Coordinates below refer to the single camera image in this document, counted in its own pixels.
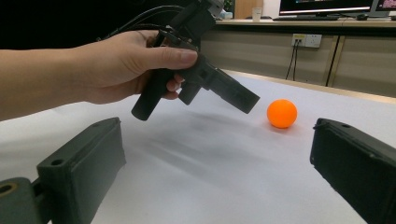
electrical socket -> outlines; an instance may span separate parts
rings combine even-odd
[[[293,34],[293,38],[291,39],[291,45],[294,46],[296,41],[300,41],[298,47],[305,47],[306,35]]]
[[[320,47],[321,35],[306,35],[305,38],[305,46],[307,48],[316,48]]]

computer monitor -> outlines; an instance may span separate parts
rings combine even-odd
[[[387,18],[389,16],[389,11],[378,10],[378,5],[381,2],[384,2],[384,0],[374,0],[371,10],[366,13],[370,18]],[[359,12],[358,13],[356,13],[356,12],[355,13],[345,13],[343,15],[346,15],[349,17],[356,17],[359,14],[361,14],[361,12],[360,13]]]
[[[369,12],[373,0],[281,0],[279,16]]]
[[[379,0],[376,5],[377,11],[396,11],[396,0]]]

black handle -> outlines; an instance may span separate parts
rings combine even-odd
[[[160,102],[163,95],[167,92],[166,83],[173,78],[174,71],[169,69],[154,70],[147,86],[137,100],[132,114],[141,120],[147,120]]]
[[[186,82],[181,86],[181,88],[182,90],[178,95],[178,99],[180,99],[184,104],[189,105],[201,89],[201,86],[195,83]]]

white table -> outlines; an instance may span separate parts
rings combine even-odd
[[[261,97],[248,115],[201,90],[189,106],[161,100],[148,121],[131,115],[134,96],[0,122],[0,179],[33,181],[50,153],[92,123],[120,117],[127,164],[93,224],[364,223],[310,164],[312,127],[318,118],[335,119],[396,147],[393,99],[235,78]],[[299,110],[286,130],[266,118],[278,98]]]

ping pong ball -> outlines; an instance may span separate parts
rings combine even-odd
[[[267,118],[277,128],[289,128],[297,119],[297,107],[286,99],[275,100],[267,108]]]

